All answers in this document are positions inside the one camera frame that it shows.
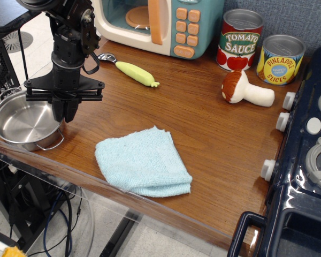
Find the blue towel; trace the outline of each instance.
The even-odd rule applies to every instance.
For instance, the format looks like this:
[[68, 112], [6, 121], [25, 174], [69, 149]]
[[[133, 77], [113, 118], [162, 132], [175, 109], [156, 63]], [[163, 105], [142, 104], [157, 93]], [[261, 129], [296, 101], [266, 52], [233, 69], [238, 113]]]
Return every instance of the blue towel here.
[[170, 135], [156, 127], [96, 145], [95, 157], [107, 182], [138, 195], [190, 193], [188, 174]]

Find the stainless steel pot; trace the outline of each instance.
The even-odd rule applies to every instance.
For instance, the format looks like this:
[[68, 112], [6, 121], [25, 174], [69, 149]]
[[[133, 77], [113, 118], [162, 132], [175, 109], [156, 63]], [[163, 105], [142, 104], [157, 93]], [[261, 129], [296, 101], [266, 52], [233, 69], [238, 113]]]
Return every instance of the stainless steel pot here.
[[[63, 121], [53, 118], [51, 104], [26, 101], [25, 94], [20, 91], [0, 102], [0, 138], [28, 151], [54, 149], [64, 140]], [[59, 138], [56, 145], [46, 148]]]

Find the toy stove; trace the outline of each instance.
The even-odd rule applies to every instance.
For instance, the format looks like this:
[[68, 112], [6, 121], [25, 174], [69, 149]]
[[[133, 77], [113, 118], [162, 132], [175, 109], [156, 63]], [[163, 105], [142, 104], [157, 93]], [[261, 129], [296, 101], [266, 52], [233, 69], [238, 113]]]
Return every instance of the toy stove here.
[[266, 214], [241, 215], [228, 256], [238, 256], [247, 227], [260, 228], [254, 256], [321, 256], [321, 48], [299, 91], [288, 93], [276, 128], [278, 159], [266, 160]]

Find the orange button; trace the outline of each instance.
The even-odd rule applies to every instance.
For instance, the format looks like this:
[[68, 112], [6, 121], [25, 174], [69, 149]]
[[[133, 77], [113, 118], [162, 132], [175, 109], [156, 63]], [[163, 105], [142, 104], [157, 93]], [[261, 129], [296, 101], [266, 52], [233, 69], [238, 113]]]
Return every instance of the orange button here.
[[179, 20], [187, 19], [187, 14], [188, 14], [188, 10], [185, 8], [177, 8], [176, 10], [176, 17]]
[[199, 10], [190, 10], [188, 19], [192, 22], [198, 22], [200, 20], [201, 12]]
[[177, 33], [176, 34], [176, 42], [180, 44], [185, 44], [186, 43], [186, 35], [182, 33]]
[[200, 26], [196, 23], [189, 23], [188, 25], [188, 32], [191, 35], [197, 35], [199, 29], [200, 29]]
[[198, 37], [197, 36], [188, 36], [188, 39], [187, 39], [187, 44], [192, 46], [192, 47], [195, 47], [197, 46], [198, 44]]
[[191, 47], [175, 46], [174, 53], [180, 57], [192, 58], [195, 54], [195, 50]]
[[187, 23], [185, 21], [177, 21], [176, 30], [179, 32], [185, 32], [187, 30]]

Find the can lid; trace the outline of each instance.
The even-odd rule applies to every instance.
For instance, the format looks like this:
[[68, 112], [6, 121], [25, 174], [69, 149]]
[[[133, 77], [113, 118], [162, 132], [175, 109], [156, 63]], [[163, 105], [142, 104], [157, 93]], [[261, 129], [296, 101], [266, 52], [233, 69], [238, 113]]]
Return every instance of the can lid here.
[[260, 28], [264, 25], [263, 16], [247, 9], [232, 9], [225, 12], [224, 21], [241, 31]]
[[264, 39], [263, 47], [268, 52], [284, 57], [303, 55], [306, 49], [303, 40], [290, 35], [272, 35]]

